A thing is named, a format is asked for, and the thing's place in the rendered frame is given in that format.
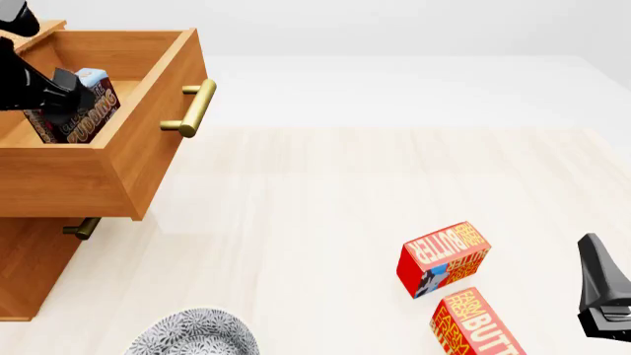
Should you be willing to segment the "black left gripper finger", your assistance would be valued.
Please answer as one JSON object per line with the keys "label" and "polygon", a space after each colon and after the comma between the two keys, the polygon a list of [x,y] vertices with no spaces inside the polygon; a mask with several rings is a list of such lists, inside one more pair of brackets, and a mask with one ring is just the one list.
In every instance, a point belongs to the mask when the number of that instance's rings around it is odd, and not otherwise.
{"label": "black left gripper finger", "polygon": [[46,113],[76,113],[94,107],[95,94],[69,70],[56,68],[43,89],[42,110]]}

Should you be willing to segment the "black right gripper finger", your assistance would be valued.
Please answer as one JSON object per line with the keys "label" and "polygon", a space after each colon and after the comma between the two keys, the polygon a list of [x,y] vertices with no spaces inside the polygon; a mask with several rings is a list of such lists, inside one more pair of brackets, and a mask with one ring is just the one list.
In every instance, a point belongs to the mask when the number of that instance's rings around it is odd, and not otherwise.
{"label": "black right gripper finger", "polygon": [[578,241],[582,266],[579,311],[599,307],[631,307],[631,280],[620,271],[595,233]]}

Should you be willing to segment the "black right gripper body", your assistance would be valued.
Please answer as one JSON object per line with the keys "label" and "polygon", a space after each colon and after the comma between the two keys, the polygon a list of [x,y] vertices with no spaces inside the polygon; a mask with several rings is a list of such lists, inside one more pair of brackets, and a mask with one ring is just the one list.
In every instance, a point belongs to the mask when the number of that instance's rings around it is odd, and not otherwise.
{"label": "black right gripper body", "polygon": [[587,308],[578,314],[578,319],[587,337],[631,339],[631,307]]}

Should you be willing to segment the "brown chocolate pudding box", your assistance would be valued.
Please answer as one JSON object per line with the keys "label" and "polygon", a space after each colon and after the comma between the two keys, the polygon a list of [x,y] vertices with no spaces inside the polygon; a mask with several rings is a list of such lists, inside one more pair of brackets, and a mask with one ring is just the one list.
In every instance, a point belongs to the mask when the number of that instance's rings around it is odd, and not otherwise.
{"label": "brown chocolate pudding box", "polygon": [[41,141],[45,144],[88,144],[120,108],[118,96],[105,70],[82,68],[75,73],[94,97],[87,106],[59,123],[59,115],[41,109],[24,110]]}

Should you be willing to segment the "wooden drawer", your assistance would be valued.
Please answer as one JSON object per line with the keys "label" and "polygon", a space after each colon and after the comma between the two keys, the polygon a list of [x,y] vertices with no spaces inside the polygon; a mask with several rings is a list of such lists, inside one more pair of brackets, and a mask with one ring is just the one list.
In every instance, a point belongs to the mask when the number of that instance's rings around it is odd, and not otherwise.
{"label": "wooden drawer", "polygon": [[68,31],[60,21],[18,54],[42,73],[105,70],[120,107],[88,144],[46,144],[20,111],[0,111],[0,218],[141,220],[182,139],[165,131],[207,78],[196,29]]}

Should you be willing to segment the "wooden cabinet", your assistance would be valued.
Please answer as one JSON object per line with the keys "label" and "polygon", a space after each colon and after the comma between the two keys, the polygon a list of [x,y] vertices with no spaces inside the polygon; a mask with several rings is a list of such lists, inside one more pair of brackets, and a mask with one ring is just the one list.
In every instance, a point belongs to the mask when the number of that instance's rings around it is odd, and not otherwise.
{"label": "wooden cabinet", "polygon": [[94,150],[42,144],[21,111],[0,111],[0,321],[37,315],[81,242],[63,227],[106,183]]}

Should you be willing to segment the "red butter box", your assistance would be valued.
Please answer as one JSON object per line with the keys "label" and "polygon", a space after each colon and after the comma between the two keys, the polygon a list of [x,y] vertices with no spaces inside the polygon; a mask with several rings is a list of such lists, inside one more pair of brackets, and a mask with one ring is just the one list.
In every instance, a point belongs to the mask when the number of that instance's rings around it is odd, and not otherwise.
{"label": "red butter box", "polygon": [[406,242],[396,274],[416,299],[475,274],[491,248],[472,224],[463,221]]}
{"label": "red butter box", "polygon": [[446,355],[526,355],[474,287],[443,298],[430,327]]}

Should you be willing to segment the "black-and-white patterned bowl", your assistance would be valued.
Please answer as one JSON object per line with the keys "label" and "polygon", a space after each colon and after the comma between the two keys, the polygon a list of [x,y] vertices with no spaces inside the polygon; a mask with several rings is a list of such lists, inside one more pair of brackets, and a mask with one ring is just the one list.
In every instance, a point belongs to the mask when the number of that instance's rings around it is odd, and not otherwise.
{"label": "black-and-white patterned bowl", "polygon": [[123,355],[260,355],[246,324],[223,310],[184,310],[157,321]]}

